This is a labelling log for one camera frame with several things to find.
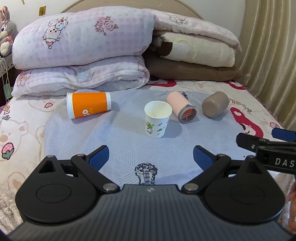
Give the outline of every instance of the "brown cylindrical container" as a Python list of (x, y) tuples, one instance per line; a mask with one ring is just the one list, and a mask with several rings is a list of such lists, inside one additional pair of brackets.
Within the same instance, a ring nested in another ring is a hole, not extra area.
[(202, 112), (209, 118), (215, 118), (228, 107), (228, 104), (229, 99), (227, 95), (218, 91), (205, 98), (202, 102)]
[(170, 104), (173, 112), (183, 124), (193, 121), (196, 116), (195, 107), (180, 92), (169, 93), (167, 103)]

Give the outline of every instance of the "wall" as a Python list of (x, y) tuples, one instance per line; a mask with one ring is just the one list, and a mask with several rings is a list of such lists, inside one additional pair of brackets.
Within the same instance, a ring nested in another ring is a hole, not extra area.
[[(232, 31), (238, 38), (242, 30), (245, 0), (183, 0), (210, 22)], [(39, 7), (46, 6), (46, 15), (60, 13), (76, 0), (1, 0), (7, 6), (11, 20), (20, 31), (26, 25), (38, 19)]]

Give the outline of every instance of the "bed sheet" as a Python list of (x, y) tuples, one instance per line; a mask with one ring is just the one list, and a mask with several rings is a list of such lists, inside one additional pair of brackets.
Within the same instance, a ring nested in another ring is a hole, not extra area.
[[(270, 140), (271, 131), (280, 124), (239, 83), (211, 81), (174, 81), (151, 78), (142, 89), (186, 91), (213, 94), (225, 92), (229, 108), (246, 133)], [(5, 233), (22, 223), (15, 205), (15, 193), (44, 157), (44, 126), (51, 112), (65, 99), (60, 97), (21, 96), (13, 98), (0, 114), (0, 229)], [(285, 194), (294, 180), (292, 175), (273, 172)], [(289, 205), (279, 222), (285, 226)]]

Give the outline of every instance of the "paper cup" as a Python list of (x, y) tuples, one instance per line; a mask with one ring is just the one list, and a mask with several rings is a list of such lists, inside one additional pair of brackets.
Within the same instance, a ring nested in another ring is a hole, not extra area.
[(172, 113), (172, 107), (164, 101), (151, 101), (145, 105), (146, 134), (152, 138), (161, 138)]
[(67, 112), (70, 119), (111, 110), (109, 92), (67, 93)]

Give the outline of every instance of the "bed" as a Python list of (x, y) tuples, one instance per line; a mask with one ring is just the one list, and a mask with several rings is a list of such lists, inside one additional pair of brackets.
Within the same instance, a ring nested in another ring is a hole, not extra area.
[[(84, 0), (69, 6), (64, 12), (77, 12), (93, 7), (109, 5), (126, 5), (137, 8), (152, 8), (176, 14), (201, 18), (201, 16), (182, 2), (163, 1), (116, 1), (116, 0)], [(150, 78), (142, 89), (161, 91), (193, 91), (213, 94), (225, 92), (242, 131), (274, 140), (271, 131), (280, 124), (271, 116), (263, 105), (256, 100), (247, 89), (235, 81), (175, 81)], [(21, 96), (13, 98), (0, 115), (0, 229), (10, 233), (22, 223), (17, 211), (15, 193), (44, 157), (44, 126), (55, 108), (64, 101), (65, 96), (33, 97)], [(288, 193), (293, 176), (273, 172), (275, 180), (285, 194)], [(289, 206), (280, 217), (279, 222), (285, 225), (288, 220)]]

